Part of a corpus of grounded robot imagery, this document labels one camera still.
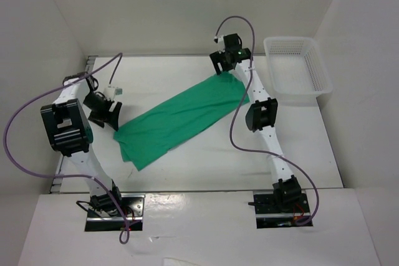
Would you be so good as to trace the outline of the green tank top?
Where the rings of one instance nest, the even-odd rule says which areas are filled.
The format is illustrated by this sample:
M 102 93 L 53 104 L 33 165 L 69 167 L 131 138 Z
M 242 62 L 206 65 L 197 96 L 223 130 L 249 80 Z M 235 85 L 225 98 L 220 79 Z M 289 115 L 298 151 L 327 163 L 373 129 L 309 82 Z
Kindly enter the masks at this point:
M 212 75 L 126 122 L 113 135 L 122 161 L 143 170 L 233 112 L 245 88 L 230 73 Z

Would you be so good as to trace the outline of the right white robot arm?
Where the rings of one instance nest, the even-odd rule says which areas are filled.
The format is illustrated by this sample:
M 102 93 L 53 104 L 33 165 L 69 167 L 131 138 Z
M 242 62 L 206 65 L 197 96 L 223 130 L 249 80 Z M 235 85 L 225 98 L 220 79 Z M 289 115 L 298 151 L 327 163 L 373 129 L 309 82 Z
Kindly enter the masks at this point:
M 244 84 L 250 106 L 245 116 L 249 131 L 256 134 L 268 152 L 272 176 L 273 205 L 281 212 L 290 211 L 300 199 L 302 190 L 277 138 L 275 122 L 278 102 L 271 98 L 259 78 L 251 52 L 243 47 L 238 34 L 216 36 L 218 50 L 209 55 L 216 74 L 229 72 Z

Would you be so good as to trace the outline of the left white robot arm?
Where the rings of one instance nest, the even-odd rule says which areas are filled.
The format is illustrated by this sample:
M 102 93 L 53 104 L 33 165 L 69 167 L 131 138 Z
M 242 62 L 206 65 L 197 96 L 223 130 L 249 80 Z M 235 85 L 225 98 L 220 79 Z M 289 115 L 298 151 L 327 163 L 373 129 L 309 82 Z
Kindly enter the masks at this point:
M 98 81 L 87 72 L 64 78 L 59 97 L 41 107 L 41 117 L 49 143 L 54 151 L 67 157 L 85 180 L 90 191 L 90 205 L 95 211 L 119 216 L 124 200 L 113 179 L 103 170 L 92 143 L 90 123 L 106 125 L 118 131 L 122 103 L 97 92 Z

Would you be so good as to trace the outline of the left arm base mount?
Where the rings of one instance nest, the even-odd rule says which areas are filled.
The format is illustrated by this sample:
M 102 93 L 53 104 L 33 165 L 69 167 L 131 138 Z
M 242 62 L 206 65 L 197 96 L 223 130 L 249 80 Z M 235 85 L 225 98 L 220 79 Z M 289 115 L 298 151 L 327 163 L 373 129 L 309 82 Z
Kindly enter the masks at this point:
M 75 203 L 86 213 L 86 232 L 119 232 L 125 227 L 122 215 L 130 224 L 129 231 L 143 230 L 144 194 L 122 193 L 122 214 L 117 209 L 110 212 L 95 210 L 88 201 L 76 201 Z

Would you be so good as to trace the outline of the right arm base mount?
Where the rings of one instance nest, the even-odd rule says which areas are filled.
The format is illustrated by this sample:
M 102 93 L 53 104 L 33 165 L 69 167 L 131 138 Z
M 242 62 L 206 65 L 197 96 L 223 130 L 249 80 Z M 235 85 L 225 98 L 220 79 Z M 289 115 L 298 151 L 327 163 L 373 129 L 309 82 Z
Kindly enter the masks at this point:
M 258 229 L 298 227 L 297 221 L 306 221 L 311 215 L 304 192 L 299 200 L 288 208 L 279 207 L 270 192 L 255 192 L 248 205 L 254 208 Z

